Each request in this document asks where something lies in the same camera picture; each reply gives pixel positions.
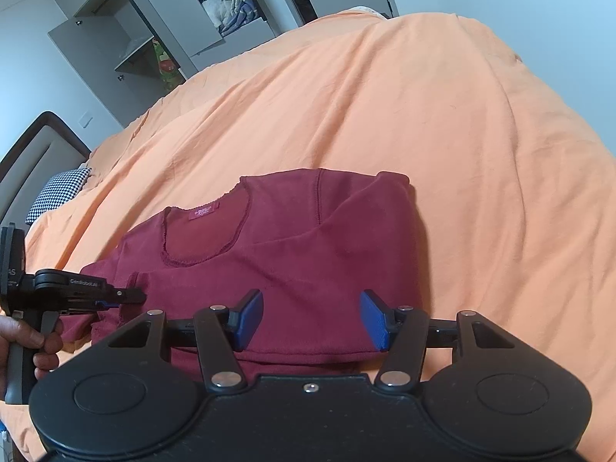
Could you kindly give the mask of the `person's left hand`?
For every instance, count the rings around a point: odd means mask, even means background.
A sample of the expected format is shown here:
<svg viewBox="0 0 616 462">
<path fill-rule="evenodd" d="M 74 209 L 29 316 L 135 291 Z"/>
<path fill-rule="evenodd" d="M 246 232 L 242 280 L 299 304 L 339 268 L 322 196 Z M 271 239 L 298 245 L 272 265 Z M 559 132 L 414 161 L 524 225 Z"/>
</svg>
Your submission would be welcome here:
<svg viewBox="0 0 616 462">
<path fill-rule="evenodd" d="M 64 346 L 63 331 L 63 322 L 60 320 L 56 322 L 54 331 L 44 336 L 23 320 L 17 321 L 5 315 L 1 316 L 1 398 L 4 398 L 7 390 L 7 361 L 10 346 L 17 343 L 26 349 L 34 350 L 31 359 L 34 366 L 32 375 L 40 380 L 60 366 L 59 352 Z"/>
</svg>

